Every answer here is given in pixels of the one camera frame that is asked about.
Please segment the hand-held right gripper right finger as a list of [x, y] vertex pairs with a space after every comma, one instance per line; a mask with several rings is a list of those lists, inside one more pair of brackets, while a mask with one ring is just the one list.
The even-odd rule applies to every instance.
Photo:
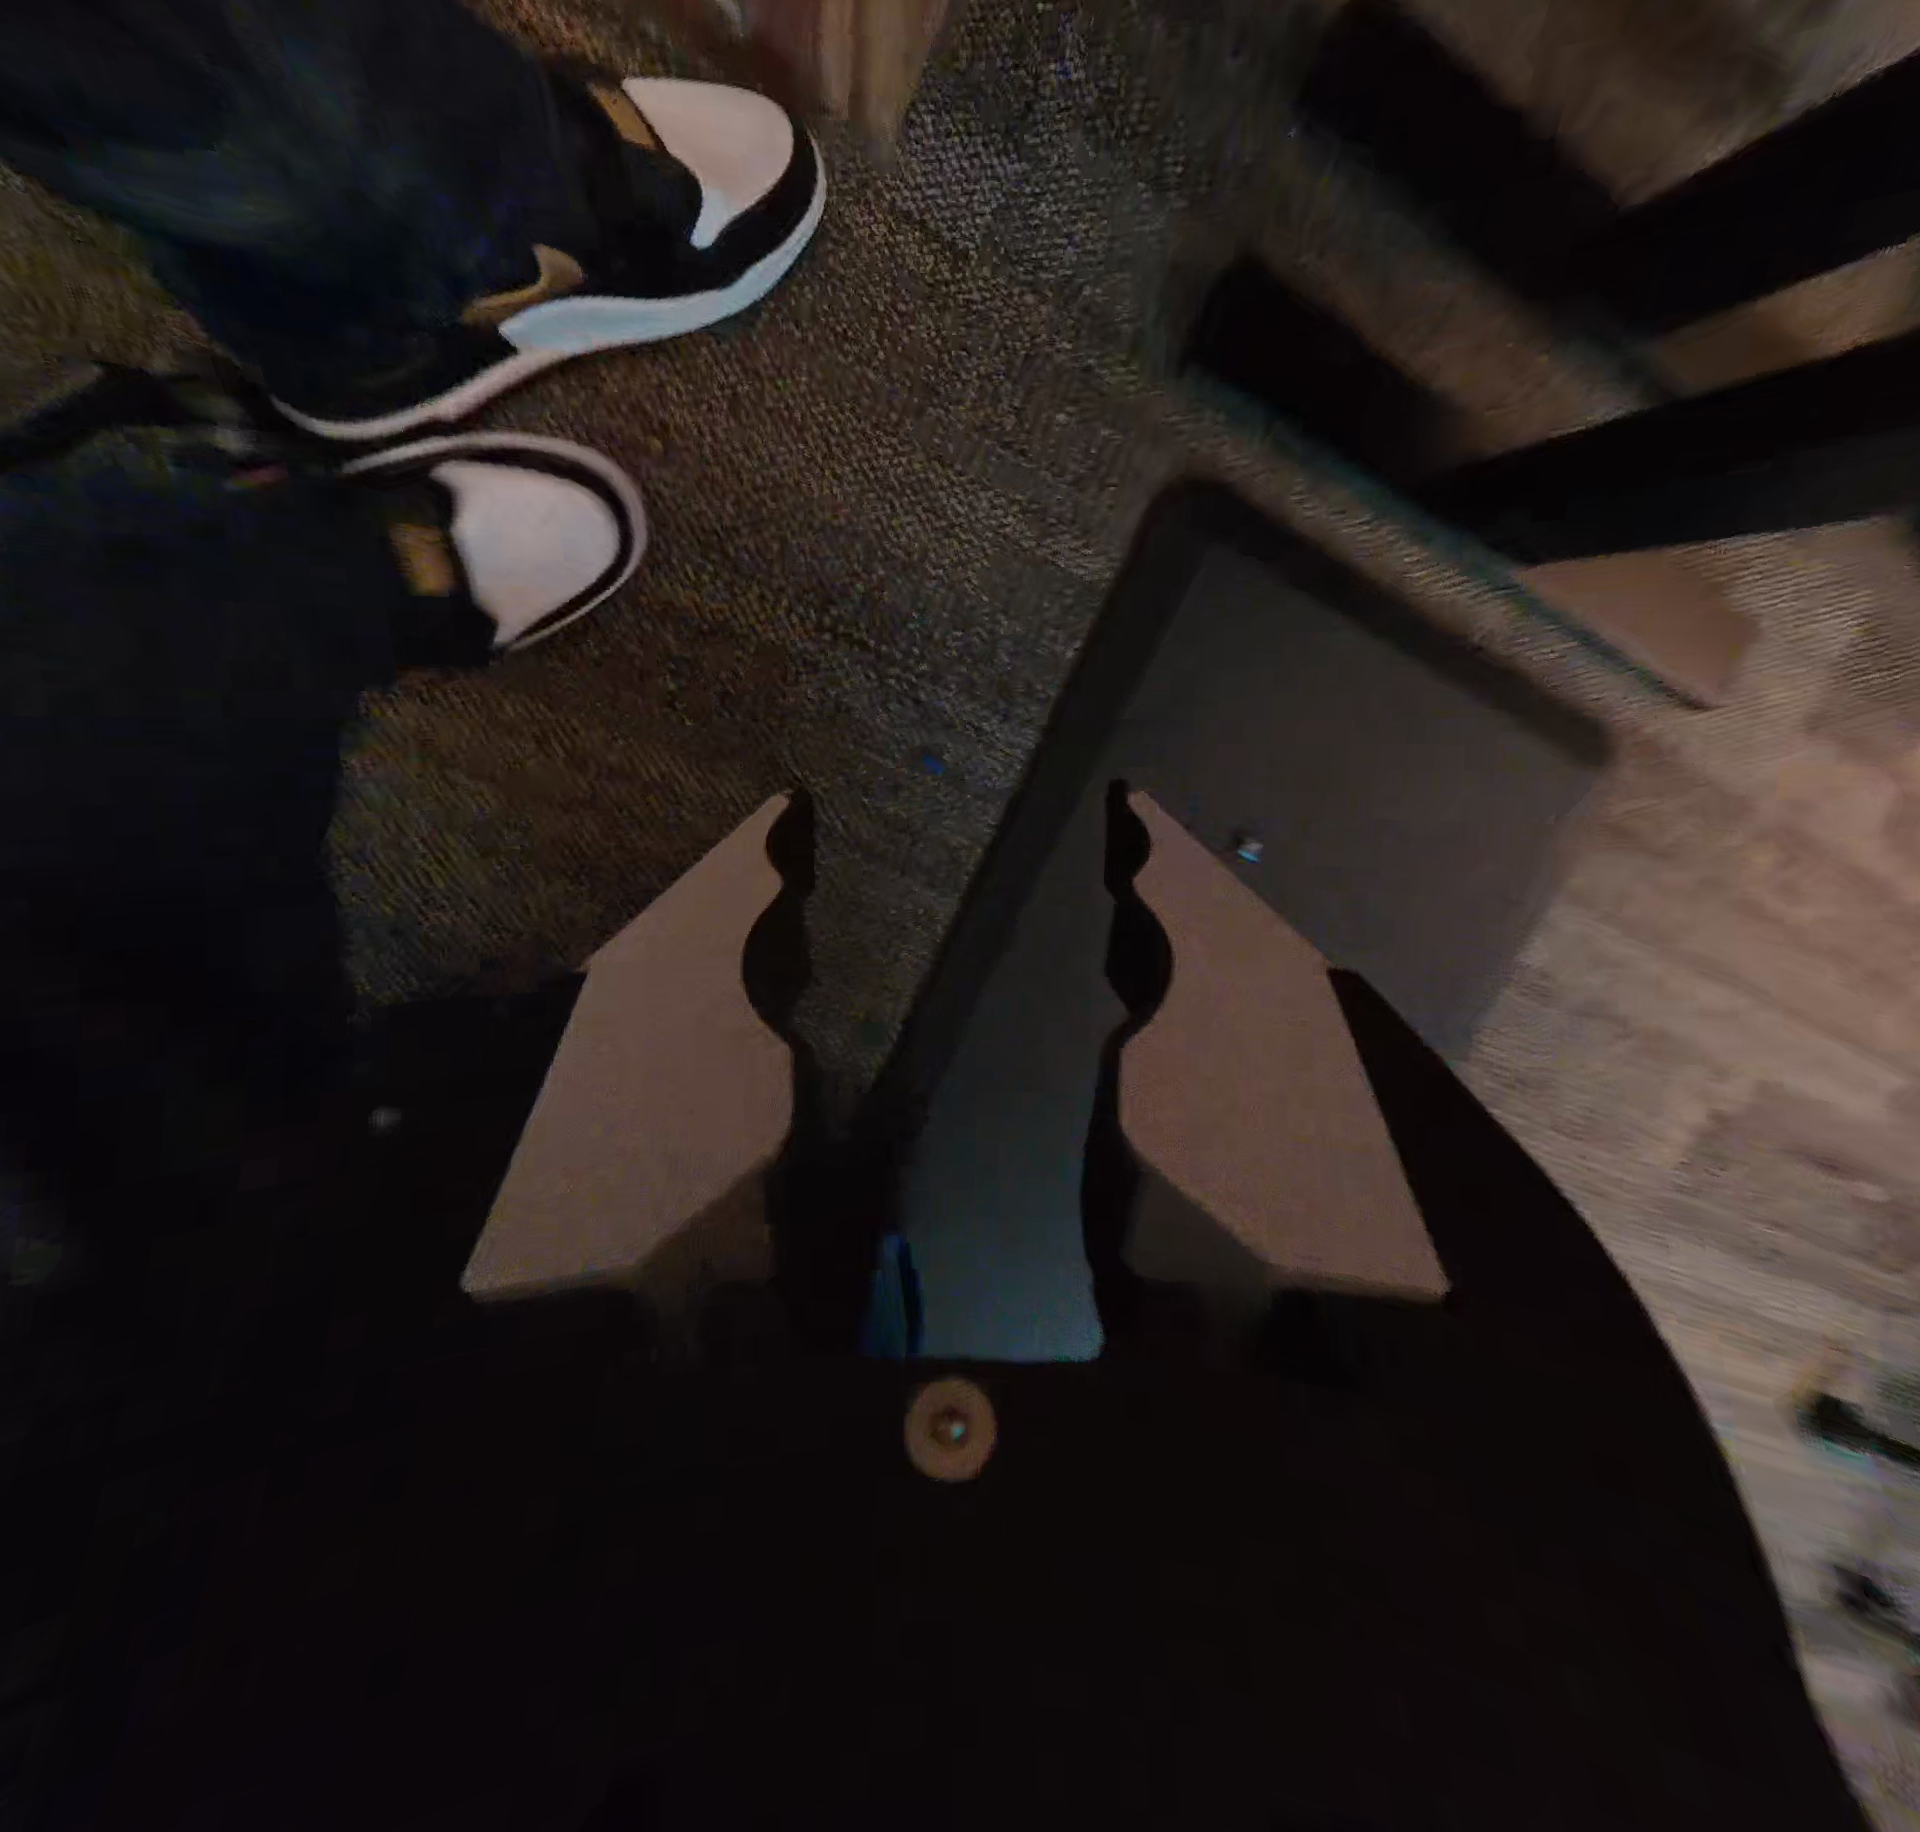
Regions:
[[1121, 1267], [1223, 1303], [1441, 1300], [1326, 958], [1149, 793], [1114, 795]]

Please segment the person's shoe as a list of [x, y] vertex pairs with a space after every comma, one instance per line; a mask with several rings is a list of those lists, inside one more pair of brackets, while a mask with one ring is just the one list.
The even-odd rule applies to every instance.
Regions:
[[789, 106], [699, 78], [542, 73], [583, 216], [534, 242], [528, 277], [411, 333], [379, 371], [269, 384], [293, 427], [357, 445], [459, 423], [574, 359], [719, 328], [803, 258], [826, 166]]
[[613, 461], [557, 437], [428, 433], [337, 456], [254, 442], [211, 491], [257, 533], [301, 625], [366, 674], [481, 670], [592, 616], [649, 526]]

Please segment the wooden cabinet panel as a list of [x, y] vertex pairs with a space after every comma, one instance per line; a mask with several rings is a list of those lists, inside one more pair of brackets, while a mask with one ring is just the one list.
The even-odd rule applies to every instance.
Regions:
[[892, 145], [952, 0], [810, 0], [805, 70], [833, 119]]

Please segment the person's left shoe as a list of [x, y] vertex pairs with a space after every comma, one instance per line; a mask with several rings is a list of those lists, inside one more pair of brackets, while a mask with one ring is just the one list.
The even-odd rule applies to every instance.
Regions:
[[574, 359], [719, 328], [803, 258], [826, 166], [789, 106], [699, 78], [542, 73], [583, 216], [534, 242], [528, 277], [411, 333], [379, 371], [269, 384], [293, 427], [357, 445], [459, 423]]

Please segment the person's right shoe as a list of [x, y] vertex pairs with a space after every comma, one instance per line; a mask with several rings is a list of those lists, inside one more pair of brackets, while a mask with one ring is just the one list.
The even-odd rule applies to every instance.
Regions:
[[649, 526], [613, 461], [557, 437], [428, 433], [337, 456], [254, 442], [211, 491], [257, 533], [301, 625], [366, 674], [481, 670], [592, 616]]

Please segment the grey floor mat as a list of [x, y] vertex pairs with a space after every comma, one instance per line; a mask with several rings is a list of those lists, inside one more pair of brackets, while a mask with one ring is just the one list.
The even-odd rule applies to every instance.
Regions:
[[1227, 486], [1168, 488], [874, 1088], [894, 1211], [870, 1345], [1096, 1354], [1080, 1182], [1119, 1024], [1104, 974], [1114, 782], [1462, 1062], [1611, 754], [1597, 717]]

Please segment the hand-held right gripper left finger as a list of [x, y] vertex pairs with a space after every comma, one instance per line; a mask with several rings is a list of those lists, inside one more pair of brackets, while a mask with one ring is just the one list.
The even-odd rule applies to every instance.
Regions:
[[781, 791], [585, 960], [466, 1299], [701, 1303], [771, 1282], [797, 1054], [749, 953], [808, 879], [810, 812]]

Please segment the person's right leg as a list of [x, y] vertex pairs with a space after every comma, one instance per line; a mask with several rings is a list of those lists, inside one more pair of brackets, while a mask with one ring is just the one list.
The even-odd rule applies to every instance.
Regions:
[[325, 868], [361, 700], [492, 618], [431, 476], [4, 476], [4, 1239], [267, 1181], [347, 1071]]

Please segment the black table legs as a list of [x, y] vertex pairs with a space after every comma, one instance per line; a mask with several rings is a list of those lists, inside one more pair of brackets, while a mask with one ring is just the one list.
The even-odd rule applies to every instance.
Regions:
[[[1345, 0], [1303, 116], [1582, 338], [1631, 348], [1906, 243], [1909, 54], [1624, 206], [1396, 0]], [[1914, 513], [1917, 338], [1853, 345], [1427, 476], [1433, 519], [1517, 566]]]

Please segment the person's leg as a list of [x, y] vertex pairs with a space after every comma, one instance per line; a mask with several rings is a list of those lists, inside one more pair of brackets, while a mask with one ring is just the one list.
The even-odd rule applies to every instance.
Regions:
[[4, 476], [4, 1239], [267, 1181], [347, 1071], [325, 868], [361, 700], [492, 618], [431, 476]]
[[587, 256], [554, 88], [462, 0], [1, 0], [1, 46], [4, 163], [309, 416], [423, 401], [468, 304]]

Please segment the person's left leg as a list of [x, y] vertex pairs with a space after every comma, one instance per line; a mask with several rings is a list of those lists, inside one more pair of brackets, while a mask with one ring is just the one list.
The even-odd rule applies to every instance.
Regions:
[[1, 46], [4, 163], [309, 416], [423, 401], [468, 304], [587, 256], [554, 88], [462, 0], [1, 0]]

